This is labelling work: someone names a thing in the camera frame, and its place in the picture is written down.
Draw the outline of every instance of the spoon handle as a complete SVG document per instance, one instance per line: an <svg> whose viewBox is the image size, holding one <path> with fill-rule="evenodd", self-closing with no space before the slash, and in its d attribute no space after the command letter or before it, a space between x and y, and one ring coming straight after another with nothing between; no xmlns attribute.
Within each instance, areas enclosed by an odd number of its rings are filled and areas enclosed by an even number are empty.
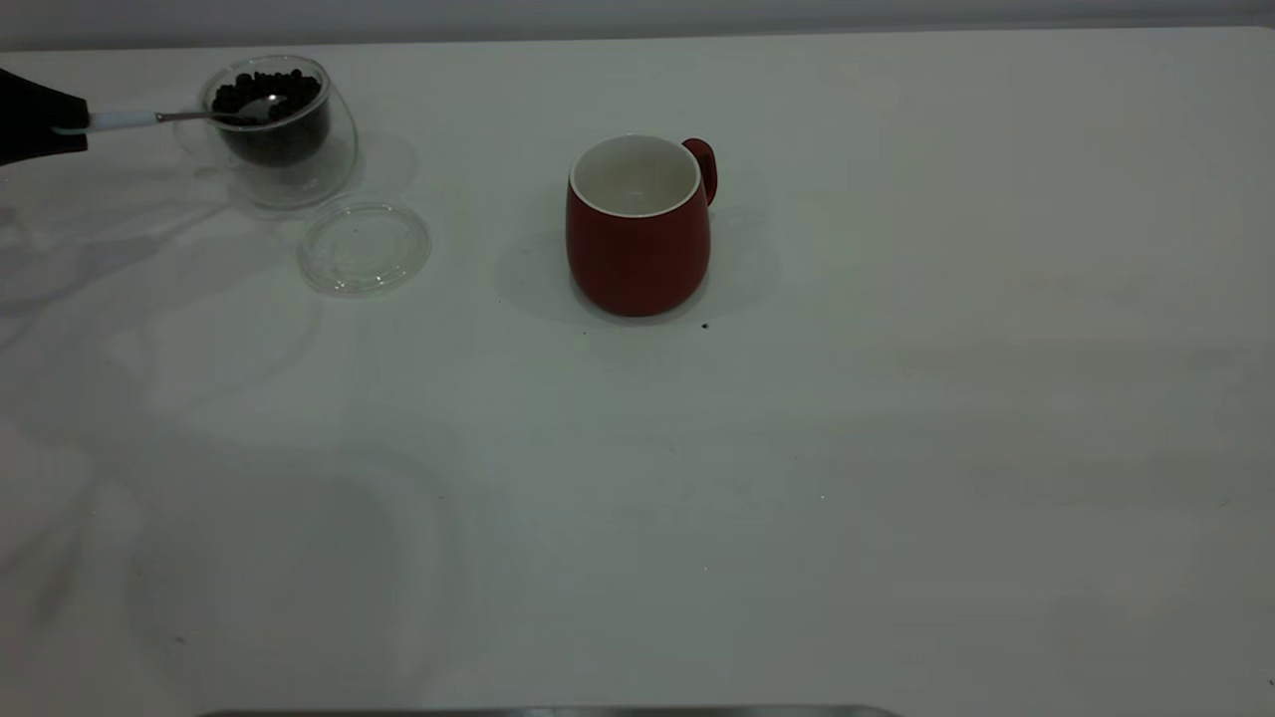
<svg viewBox="0 0 1275 717"><path fill-rule="evenodd" d="M178 119L176 115L163 115L172 119ZM70 135L70 134L89 134L94 131L110 131L112 129L129 129L129 128L145 128L150 125L157 125L161 121L161 115L157 112L93 112L88 116L87 128L50 128L54 134Z"/></svg>

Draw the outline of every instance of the red mug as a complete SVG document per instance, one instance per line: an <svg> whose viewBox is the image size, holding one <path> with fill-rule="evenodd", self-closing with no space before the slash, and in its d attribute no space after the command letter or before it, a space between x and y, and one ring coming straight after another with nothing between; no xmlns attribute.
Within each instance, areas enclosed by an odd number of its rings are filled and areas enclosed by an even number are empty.
<svg viewBox="0 0 1275 717"><path fill-rule="evenodd" d="M569 177L566 258L575 283L621 316L686 301L709 268L714 195L717 159L703 139L627 134L594 144Z"/></svg>

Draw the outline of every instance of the table surface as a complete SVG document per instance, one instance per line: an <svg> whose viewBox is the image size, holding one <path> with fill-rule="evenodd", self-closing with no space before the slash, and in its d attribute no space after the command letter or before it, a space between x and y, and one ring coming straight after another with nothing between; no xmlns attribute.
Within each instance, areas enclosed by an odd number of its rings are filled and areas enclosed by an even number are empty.
<svg viewBox="0 0 1275 717"><path fill-rule="evenodd" d="M393 293L164 130L0 168L0 713L1275 709L1275 34L296 50L432 231ZM562 250L630 130L720 167L654 320Z"/></svg>

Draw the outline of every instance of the metal spoon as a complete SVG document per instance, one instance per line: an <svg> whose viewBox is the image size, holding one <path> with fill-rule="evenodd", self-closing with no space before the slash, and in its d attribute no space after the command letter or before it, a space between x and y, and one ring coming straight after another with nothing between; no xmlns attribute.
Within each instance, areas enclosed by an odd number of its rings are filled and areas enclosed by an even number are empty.
<svg viewBox="0 0 1275 717"><path fill-rule="evenodd" d="M283 94L266 94L244 105L238 112L93 112L88 116L87 128L50 128L54 134L89 134L115 129L145 128L163 122L185 120L226 120L241 119L255 122L270 121L270 110L286 101Z"/></svg>

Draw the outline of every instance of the glass jar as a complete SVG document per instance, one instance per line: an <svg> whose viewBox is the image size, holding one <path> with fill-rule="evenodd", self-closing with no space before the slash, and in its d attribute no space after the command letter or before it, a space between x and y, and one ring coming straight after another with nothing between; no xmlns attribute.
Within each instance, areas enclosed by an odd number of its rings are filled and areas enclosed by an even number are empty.
<svg viewBox="0 0 1275 717"><path fill-rule="evenodd" d="M205 120L208 145L231 190L270 209L295 209L337 194L358 158L354 119L323 65L296 55L252 57L218 70L199 92L199 107L213 111L217 91L240 75L286 74L314 78L319 94L305 107L260 125Z"/></svg>

